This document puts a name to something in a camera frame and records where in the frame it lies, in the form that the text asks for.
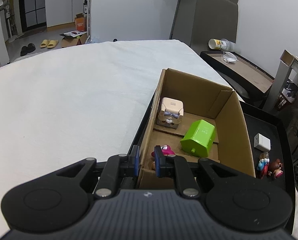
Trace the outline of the yellow slipper right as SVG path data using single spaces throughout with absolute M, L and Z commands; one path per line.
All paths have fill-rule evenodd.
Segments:
M 55 48 L 57 45 L 58 45 L 58 40 L 50 40 L 46 48 L 52 49 L 52 48 Z

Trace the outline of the black slippers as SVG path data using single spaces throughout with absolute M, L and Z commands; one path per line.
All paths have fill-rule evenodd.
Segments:
M 23 46 L 20 51 L 20 56 L 22 57 L 29 53 L 32 53 L 33 51 L 35 51 L 35 49 L 36 49 L 36 47 L 33 43 L 30 43 L 27 46 Z

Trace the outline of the brown hair girl figurine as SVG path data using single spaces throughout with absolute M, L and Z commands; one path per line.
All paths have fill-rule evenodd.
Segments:
M 282 167 L 283 167 L 283 163 L 281 162 L 280 159 L 276 159 L 275 161 L 270 162 L 268 165 L 268 175 L 272 179 L 279 178 L 280 176 L 283 175 Z

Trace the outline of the white cabinet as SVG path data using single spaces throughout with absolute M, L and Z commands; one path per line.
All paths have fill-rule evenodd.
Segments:
M 47 27 L 73 23 L 75 16 L 83 12 L 84 0 L 45 0 Z

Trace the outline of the brown cardboard box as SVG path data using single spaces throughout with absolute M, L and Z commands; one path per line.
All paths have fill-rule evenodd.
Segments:
M 178 128 L 157 124 L 161 100 L 182 101 L 184 116 Z M 152 170 L 151 153 L 156 145 L 169 145 L 171 150 L 189 162 L 198 158 L 181 149 L 180 141 L 191 124 L 205 120 L 216 130 L 209 158 L 250 176 L 255 176 L 249 134 L 237 93 L 229 87 L 174 69 L 164 69 L 157 85 L 148 125 L 140 146 L 141 189 L 172 189 L 173 180 L 158 178 Z

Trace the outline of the red blue figurine with bottle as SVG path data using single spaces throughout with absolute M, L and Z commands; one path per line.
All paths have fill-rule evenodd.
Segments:
M 257 177 L 263 179 L 268 173 L 268 165 L 270 163 L 269 153 L 263 152 L 259 156 L 259 162 L 257 164 Z

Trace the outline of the open cardboard box on floor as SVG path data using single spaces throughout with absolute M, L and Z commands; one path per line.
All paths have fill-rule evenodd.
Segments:
M 86 31 L 77 30 L 62 33 L 61 36 L 63 37 L 61 40 L 62 48 L 85 44 L 88 38 Z

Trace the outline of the grey shelf post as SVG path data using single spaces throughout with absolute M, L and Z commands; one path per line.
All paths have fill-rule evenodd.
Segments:
M 276 73 L 275 79 L 270 88 L 270 92 L 263 106 L 265 112 L 271 112 L 277 102 L 280 92 L 283 90 L 284 85 L 291 74 L 291 65 L 294 60 L 294 55 L 289 51 L 284 50 L 280 57 L 280 64 Z

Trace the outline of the grey panel board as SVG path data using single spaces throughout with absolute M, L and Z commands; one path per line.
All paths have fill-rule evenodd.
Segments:
M 190 47 L 200 54 L 210 50 L 210 39 L 236 42 L 238 4 L 230 0 L 197 0 Z

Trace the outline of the yellow slipper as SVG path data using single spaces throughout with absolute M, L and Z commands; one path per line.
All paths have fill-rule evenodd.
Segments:
M 41 44 L 40 44 L 40 48 L 46 48 L 49 44 L 50 40 L 44 39 Z
M 57 45 L 58 45 L 58 40 L 50 40 L 46 48 L 52 49 L 52 48 L 55 48 Z

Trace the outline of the white power adapter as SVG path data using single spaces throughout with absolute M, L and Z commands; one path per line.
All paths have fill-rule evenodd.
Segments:
M 271 150 L 271 141 L 269 138 L 257 133 L 253 139 L 253 146 L 262 152 L 269 152 Z

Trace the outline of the orange box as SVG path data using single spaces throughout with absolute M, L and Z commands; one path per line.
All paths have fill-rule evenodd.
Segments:
M 76 14 L 75 27 L 77 31 L 86 31 L 86 17 L 84 13 Z

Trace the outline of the beige cube face toy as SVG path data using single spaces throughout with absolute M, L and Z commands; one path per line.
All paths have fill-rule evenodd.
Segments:
M 184 104 L 180 100 L 164 97 L 159 105 L 156 124 L 177 129 L 184 117 Z

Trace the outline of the white table cloth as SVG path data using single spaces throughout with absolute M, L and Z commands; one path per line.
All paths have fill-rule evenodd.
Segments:
M 164 68 L 225 85 L 175 40 L 87 44 L 0 67 L 0 203 L 25 181 L 126 152 Z M 0 210 L 0 237 L 7 230 Z

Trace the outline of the green plastic house toy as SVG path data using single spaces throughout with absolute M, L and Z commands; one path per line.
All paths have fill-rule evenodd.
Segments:
M 199 158 L 207 158 L 216 137 L 216 128 L 205 120 L 191 124 L 180 144 L 184 152 Z

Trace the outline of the pink figurine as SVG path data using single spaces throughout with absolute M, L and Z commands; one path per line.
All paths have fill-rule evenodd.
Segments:
M 169 145 L 163 145 L 160 147 L 162 150 L 163 155 L 168 156 L 168 155 L 175 155 L 175 153 L 172 151 Z M 155 153 L 154 151 L 151 153 L 151 159 L 153 161 L 151 165 L 151 169 L 155 170 Z

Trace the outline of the yellow slipper left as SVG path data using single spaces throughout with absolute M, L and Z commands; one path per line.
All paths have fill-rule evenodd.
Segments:
M 40 44 L 40 48 L 46 48 L 49 44 L 50 40 L 44 39 L 41 44 Z

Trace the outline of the white yellow paper cup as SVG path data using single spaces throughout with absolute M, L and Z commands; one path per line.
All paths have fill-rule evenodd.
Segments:
M 221 50 L 221 51 L 234 51 L 234 46 L 236 44 L 227 39 L 210 39 L 208 42 L 208 47 L 212 50 Z

